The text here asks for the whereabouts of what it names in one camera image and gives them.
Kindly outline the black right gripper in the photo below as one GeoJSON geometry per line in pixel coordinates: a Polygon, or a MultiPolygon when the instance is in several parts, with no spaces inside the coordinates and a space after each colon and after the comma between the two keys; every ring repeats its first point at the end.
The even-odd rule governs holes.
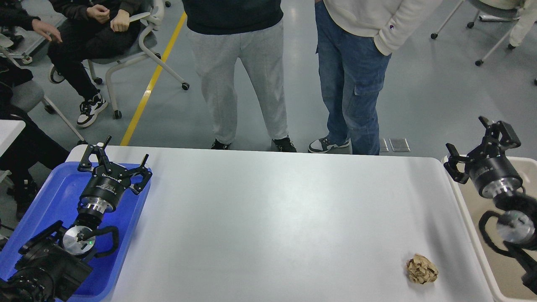
{"type": "Polygon", "coordinates": [[[478,194],[487,199],[522,187],[522,178],[505,155],[505,151],[521,146],[511,124],[503,121],[491,122],[484,116],[478,117],[485,127],[485,135],[479,152],[470,152],[467,156],[458,153],[456,147],[446,143],[449,156],[443,164],[451,179],[460,184],[472,180],[478,194]],[[467,165],[467,172],[461,172],[458,164],[467,165]]]}

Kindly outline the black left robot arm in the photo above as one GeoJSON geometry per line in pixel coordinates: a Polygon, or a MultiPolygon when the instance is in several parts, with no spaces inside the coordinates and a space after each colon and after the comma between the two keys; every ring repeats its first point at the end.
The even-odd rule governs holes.
{"type": "Polygon", "coordinates": [[[152,171],[89,145],[57,166],[1,252],[2,302],[99,302],[115,285],[152,171]]]}

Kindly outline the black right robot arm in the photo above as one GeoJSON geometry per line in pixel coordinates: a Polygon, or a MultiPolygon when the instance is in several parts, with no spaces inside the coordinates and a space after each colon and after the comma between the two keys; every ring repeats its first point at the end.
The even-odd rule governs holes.
{"type": "Polygon", "coordinates": [[[536,198],[526,193],[522,176],[505,155],[521,141],[507,122],[490,122],[484,116],[479,121],[485,127],[481,143],[466,155],[447,143],[449,155],[443,166],[453,183],[470,180],[478,195],[499,209],[485,211],[477,229],[492,251],[521,265],[525,271],[521,281],[535,293],[536,260],[528,251],[536,250],[536,198]]]}

